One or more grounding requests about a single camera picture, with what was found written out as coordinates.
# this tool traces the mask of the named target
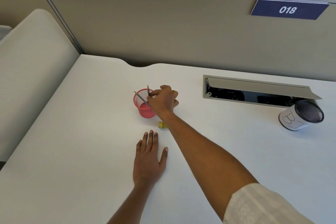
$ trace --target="desk surface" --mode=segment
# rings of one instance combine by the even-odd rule
[[[310,86],[323,99],[321,124],[292,132],[283,110],[202,97],[203,74]],[[141,118],[133,91],[168,84],[179,92],[175,112],[231,152],[256,179],[316,223],[334,222],[336,83],[168,64],[132,67],[81,55],[0,172],[3,223],[105,224],[133,187],[135,145],[159,132],[167,169],[141,223],[214,223],[210,207],[169,131]]]

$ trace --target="hand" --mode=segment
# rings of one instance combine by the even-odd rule
[[[133,169],[133,181],[135,186],[148,185],[153,187],[166,169],[168,147],[163,149],[161,160],[158,162],[158,134],[155,132],[153,137],[153,130],[149,132],[148,145],[147,136],[148,133],[145,132],[143,139],[136,145]]]
[[[162,115],[166,112],[173,112],[179,102],[176,100],[177,91],[172,90],[170,86],[162,85],[161,90],[152,91],[147,97],[153,111],[162,119]]]

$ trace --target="forearm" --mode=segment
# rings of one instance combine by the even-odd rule
[[[257,180],[230,153],[172,112],[161,115],[217,215],[223,219],[232,194]]]
[[[124,203],[107,224],[138,224],[153,186],[135,185]]]

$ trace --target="cubicle divider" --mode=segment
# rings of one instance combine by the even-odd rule
[[[14,28],[36,9],[44,9],[48,11],[62,28],[75,48],[77,48],[80,52],[75,40],[71,37],[69,31],[65,28],[52,6],[48,3],[48,0],[0,0],[0,25],[6,25]]]
[[[257,0],[52,1],[86,54],[336,80],[335,4],[302,20],[251,16]]]

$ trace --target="person's left hand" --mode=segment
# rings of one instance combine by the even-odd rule
[[[133,169],[133,181],[135,186],[138,184],[154,186],[166,169],[168,147],[163,149],[161,160],[158,162],[158,134],[155,132],[153,136],[153,130],[151,130],[149,132],[148,144],[147,136],[148,133],[145,132],[143,139],[136,145]]]

